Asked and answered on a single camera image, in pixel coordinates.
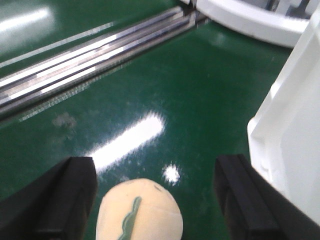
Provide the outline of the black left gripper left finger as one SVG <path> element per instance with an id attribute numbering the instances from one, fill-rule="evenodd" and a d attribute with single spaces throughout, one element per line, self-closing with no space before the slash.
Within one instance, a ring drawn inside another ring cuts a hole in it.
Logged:
<path id="1" fill-rule="evenodd" d="M 91 157 L 70 157 L 0 202 L 2 240 L 82 240 L 98 181 Z"/>

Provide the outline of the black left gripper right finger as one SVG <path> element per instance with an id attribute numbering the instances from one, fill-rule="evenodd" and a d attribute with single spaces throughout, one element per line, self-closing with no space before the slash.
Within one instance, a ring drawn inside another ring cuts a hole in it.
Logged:
<path id="1" fill-rule="evenodd" d="M 219 155 L 214 192 L 232 240 L 318 240 L 320 227 L 242 154 Z"/>

